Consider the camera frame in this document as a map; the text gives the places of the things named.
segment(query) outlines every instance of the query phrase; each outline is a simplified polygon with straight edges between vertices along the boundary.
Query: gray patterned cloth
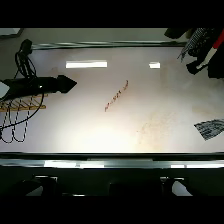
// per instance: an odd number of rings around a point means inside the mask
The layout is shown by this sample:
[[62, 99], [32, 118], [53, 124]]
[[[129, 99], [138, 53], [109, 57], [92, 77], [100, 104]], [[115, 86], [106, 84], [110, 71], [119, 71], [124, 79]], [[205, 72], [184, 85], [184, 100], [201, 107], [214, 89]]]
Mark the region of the gray patterned cloth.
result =
[[224, 119], [206, 121], [194, 125], [205, 140], [214, 138], [224, 131]]
[[209, 28], [197, 28], [197, 30], [193, 33], [185, 47], [182, 49], [180, 55], [178, 58], [181, 56], [181, 62], [183, 61], [186, 53], [193, 49], [196, 44], [203, 38], [204, 34], [206, 33], [207, 29]]

